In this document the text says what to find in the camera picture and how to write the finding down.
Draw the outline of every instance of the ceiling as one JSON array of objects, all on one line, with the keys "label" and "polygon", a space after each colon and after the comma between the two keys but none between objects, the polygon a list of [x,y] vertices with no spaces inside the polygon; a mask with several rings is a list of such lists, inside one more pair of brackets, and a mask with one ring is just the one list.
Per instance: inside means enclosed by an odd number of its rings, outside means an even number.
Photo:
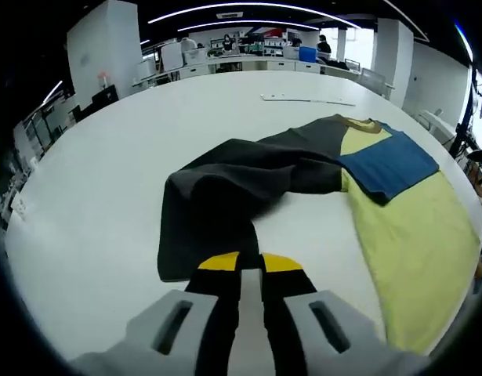
[{"label": "ceiling", "polygon": [[[423,5],[410,0],[390,1],[426,34],[429,45],[461,63],[468,63],[466,51],[453,22],[450,21],[453,16],[450,13],[444,16],[440,10],[443,9],[442,6],[445,7],[446,12],[448,9],[457,9],[458,16],[455,18],[459,19],[464,30],[470,31],[472,36],[478,35],[478,31],[474,30],[476,22],[470,18],[475,15],[466,13],[465,10],[462,11],[458,7],[452,8],[451,6],[458,5],[456,0],[427,0]],[[103,0],[63,0],[60,2],[8,0],[1,4],[5,26],[0,30],[2,36],[0,38],[0,90],[2,91],[0,92],[0,101],[2,101],[0,123],[12,128],[43,101],[59,80],[63,80],[64,88],[72,89],[65,49],[66,35],[68,30],[101,2]],[[141,40],[150,39],[152,43],[177,36],[176,30],[181,27],[218,21],[217,13],[238,10],[244,12],[243,18],[245,19],[281,20],[299,24],[307,24],[312,21],[312,26],[316,27],[340,25],[335,21],[316,20],[320,17],[305,12],[245,5],[206,9],[148,24],[147,21],[165,14],[222,1],[130,0],[130,2],[138,5]],[[387,4],[386,0],[281,0],[281,2],[347,17],[351,22],[362,27],[375,28],[375,16],[395,18],[412,29],[415,37],[422,37],[410,22]]]}]

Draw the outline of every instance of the white cabinet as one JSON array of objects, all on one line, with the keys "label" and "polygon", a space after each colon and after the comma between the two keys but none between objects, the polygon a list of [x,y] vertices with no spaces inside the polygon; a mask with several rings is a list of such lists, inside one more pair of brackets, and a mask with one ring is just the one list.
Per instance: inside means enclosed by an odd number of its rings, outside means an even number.
[{"label": "white cabinet", "polygon": [[266,69],[268,71],[294,71],[295,63],[288,61],[267,61]]},{"label": "white cabinet", "polygon": [[209,67],[207,65],[197,65],[192,67],[184,67],[179,70],[179,78],[189,78],[194,76],[202,76],[204,74],[209,74]]},{"label": "white cabinet", "polygon": [[303,61],[297,61],[295,62],[295,71],[319,74],[321,72],[321,65],[314,64],[314,63],[305,63]]}]

